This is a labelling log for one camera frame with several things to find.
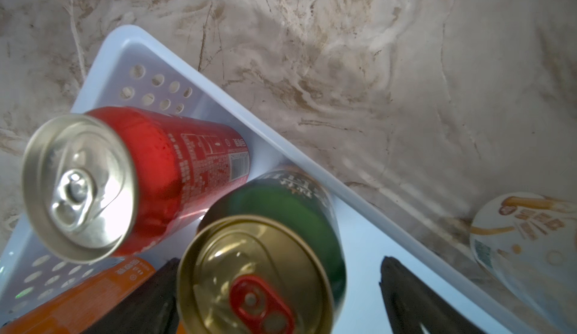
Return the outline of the green white gold-top can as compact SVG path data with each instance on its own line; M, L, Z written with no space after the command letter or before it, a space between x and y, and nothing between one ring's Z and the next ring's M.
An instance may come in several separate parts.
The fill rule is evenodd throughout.
M565 333L576 331L576 204L516 192L475 215L470 247L477 263Z

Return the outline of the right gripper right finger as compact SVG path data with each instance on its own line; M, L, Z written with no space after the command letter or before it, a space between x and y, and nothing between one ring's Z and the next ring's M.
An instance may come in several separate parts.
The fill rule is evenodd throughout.
M384 257L380 289L392 332L481 333L398 259Z

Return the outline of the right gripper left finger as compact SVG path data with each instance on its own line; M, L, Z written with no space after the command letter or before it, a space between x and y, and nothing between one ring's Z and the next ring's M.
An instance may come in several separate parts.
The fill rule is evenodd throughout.
M180 260L169 260L151 278L98 320L85 333L178 332L180 318L176 304L177 270Z

